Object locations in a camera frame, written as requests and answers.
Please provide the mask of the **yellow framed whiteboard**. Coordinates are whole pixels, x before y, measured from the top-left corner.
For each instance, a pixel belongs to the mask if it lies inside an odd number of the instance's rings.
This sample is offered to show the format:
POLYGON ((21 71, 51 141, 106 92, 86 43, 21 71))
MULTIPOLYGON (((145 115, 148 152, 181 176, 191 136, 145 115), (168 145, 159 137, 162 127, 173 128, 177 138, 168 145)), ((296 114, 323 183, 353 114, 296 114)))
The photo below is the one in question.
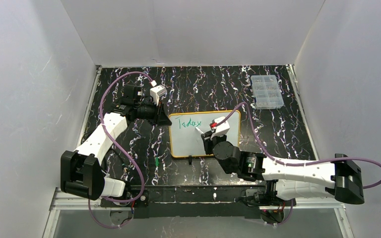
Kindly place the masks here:
POLYGON ((237 146, 240 139, 241 114, 238 110, 176 113, 169 115, 172 125, 169 127, 171 141, 171 155, 174 158, 204 157, 205 154, 201 134, 195 129, 198 127, 203 132, 211 131, 210 124, 219 117, 230 116, 227 121, 230 129, 227 140, 237 146))

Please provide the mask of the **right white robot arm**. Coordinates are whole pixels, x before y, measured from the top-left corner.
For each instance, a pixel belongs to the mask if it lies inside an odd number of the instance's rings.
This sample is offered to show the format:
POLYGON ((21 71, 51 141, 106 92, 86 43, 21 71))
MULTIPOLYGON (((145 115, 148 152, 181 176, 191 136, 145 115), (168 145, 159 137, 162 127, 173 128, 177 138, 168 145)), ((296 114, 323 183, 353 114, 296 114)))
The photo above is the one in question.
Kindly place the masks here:
POLYGON ((290 159, 242 151, 228 142, 226 135, 208 131, 201 139, 205 153, 213 155, 225 173, 245 181, 264 181, 264 196, 269 199, 331 197, 353 205, 365 202, 361 169, 345 157, 323 164, 304 161, 296 166, 290 159))

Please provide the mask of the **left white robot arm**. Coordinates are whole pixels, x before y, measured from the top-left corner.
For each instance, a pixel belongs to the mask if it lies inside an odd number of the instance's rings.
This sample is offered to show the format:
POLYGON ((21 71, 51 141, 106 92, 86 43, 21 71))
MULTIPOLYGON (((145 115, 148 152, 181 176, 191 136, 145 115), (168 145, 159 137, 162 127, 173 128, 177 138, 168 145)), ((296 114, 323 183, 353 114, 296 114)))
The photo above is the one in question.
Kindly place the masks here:
POLYGON ((142 88, 126 85, 123 95, 113 102, 108 113, 91 135, 74 151, 61 156, 61 190, 90 200, 101 197, 122 198, 126 182, 109 178, 102 171, 106 153, 113 140, 136 119, 148 121, 152 126, 170 126, 166 107, 161 98, 167 94, 163 85, 152 84, 149 95, 142 88))

